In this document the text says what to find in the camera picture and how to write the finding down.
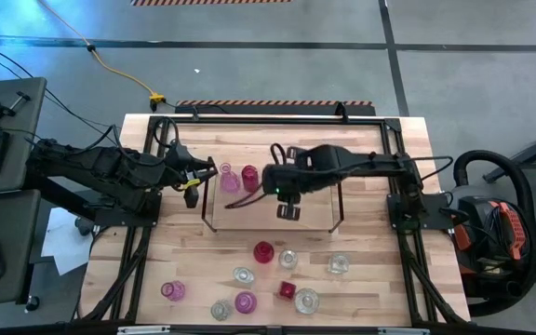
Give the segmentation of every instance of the yellow cable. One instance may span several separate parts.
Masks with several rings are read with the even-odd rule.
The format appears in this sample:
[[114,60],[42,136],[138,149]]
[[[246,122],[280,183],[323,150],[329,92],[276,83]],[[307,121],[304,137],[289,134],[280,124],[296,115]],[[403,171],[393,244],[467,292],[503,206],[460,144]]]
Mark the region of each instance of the yellow cable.
[[[79,33],[74,27],[72,27],[72,25],[70,23],[68,23],[66,20],[64,20],[53,8],[51,8],[44,0],[38,0],[38,2],[43,5],[46,9],[48,9],[53,15],[55,15],[61,22],[63,22],[68,28],[70,28],[72,31],[74,31],[75,34],[77,34],[78,36],[80,36],[82,38],[82,40],[84,40],[84,43],[86,43],[87,46],[91,46],[90,42],[88,42],[88,40],[81,34]],[[151,95],[151,99],[154,98],[154,99],[163,99],[164,97],[159,95],[158,93],[154,92],[150,87],[148,87],[146,84],[142,83],[142,81],[138,78],[136,78],[135,76],[132,76],[132,75],[129,75],[129,74],[126,74],[124,72],[121,72],[119,70],[116,70],[110,66],[108,66],[107,64],[105,64],[102,59],[101,59],[101,56],[99,56],[99,53],[97,52],[96,49],[93,49],[91,50],[90,52],[92,52],[92,54],[94,55],[94,57],[99,61],[100,65],[102,65],[102,67],[104,67],[105,69],[111,71],[112,73],[114,74],[119,74],[119,75],[122,75],[124,76],[125,78],[128,78],[128,79],[131,79],[133,81],[135,81],[136,83],[140,84],[142,87],[148,89],[148,91],[150,92],[150,95]]]

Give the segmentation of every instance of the black desk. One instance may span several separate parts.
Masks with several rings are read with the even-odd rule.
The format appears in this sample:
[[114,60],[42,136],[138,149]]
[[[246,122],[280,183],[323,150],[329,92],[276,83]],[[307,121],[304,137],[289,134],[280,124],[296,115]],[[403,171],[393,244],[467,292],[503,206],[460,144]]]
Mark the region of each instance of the black desk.
[[[21,102],[17,108],[16,116],[4,116],[0,120],[1,128],[22,129],[34,133],[40,115],[43,97],[45,96],[45,78],[29,78],[0,81],[0,102],[10,107],[18,98],[17,91],[30,96],[30,101]],[[26,177],[26,165],[31,151],[31,144],[24,138],[33,139],[32,135],[9,131],[9,144],[6,157],[0,172],[0,192],[15,191],[22,188]]]
[[0,302],[16,302],[28,295],[32,275],[28,263],[40,192],[18,191],[0,194],[0,248],[6,262],[6,274],[0,279]]

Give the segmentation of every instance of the wooden table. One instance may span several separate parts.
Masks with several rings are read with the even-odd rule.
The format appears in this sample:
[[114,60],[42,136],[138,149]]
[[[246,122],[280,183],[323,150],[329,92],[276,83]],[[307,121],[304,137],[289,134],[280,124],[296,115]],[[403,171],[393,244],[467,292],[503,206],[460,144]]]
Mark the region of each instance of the wooden table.
[[[124,146],[142,150],[150,115],[128,114],[121,134]],[[431,156],[432,149],[423,118],[401,118],[407,152]],[[369,126],[193,125],[180,124],[181,142],[197,157],[236,160],[239,150],[267,153],[275,141],[283,146],[314,147],[321,143],[342,145],[357,153],[382,152],[379,130]],[[418,162],[422,175],[432,172],[431,161]],[[436,177],[426,181],[425,192],[439,191]],[[201,221],[201,206],[188,209],[180,194],[163,192],[161,217],[153,229],[143,277],[138,323],[222,324],[283,326],[409,326],[409,309],[395,233],[389,227],[384,198],[389,193],[385,178],[348,179],[342,184],[345,221],[334,234],[325,232],[235,232],[213,234]],[[89,312],[117,276],[126,229],[110,228],[92,249],[82,287],[82,309]],[[254,261],[251,250],[261,240],[296,250],[294,271]],[[459,267],[449,238],[441,232],[424,231],[430,276],[456,313],[469,319]],[[351,257],[344,275],[327,272],[335,252]],[[212,318],[209,307],[219,299],[233,300],[246,287],[233,278],[237,266],[257,276],[250,288],[258,297],[251,315],[235,312],[228,320]],[[163,283],[179,279],[187,287],[183,301],[161,296]],[[314,315],[300,315],[290,302],[275,296],[282,280],[298,288],[313,288],[320,296]],[[420,311],[426,317],[422,289],[416,285]],[[131,282],[127,283],[127,309]]]

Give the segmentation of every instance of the black and orange striped tape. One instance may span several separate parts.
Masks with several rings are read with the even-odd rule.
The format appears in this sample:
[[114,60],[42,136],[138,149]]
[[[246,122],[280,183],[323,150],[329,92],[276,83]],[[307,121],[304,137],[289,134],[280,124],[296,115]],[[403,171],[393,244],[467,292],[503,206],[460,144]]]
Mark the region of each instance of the black and orange striped tape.
[[288,3],[293,0],[131,0],[132,6],[239,5]]
[[364,100],[183,100],[179,106],[197,105],[247,105],[247,106],[333,106],[337,102],[347,106],[371,106],[371,101]]

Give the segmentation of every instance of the red cube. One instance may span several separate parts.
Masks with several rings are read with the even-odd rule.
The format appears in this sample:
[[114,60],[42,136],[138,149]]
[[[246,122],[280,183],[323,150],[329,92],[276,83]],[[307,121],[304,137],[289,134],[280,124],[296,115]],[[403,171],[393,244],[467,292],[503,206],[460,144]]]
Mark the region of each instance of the red cube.
[[295,290],[297,286],[288,282],[280,282],[280,290],[278,290],[278,296],[286,300],[292,301],[295,296]]

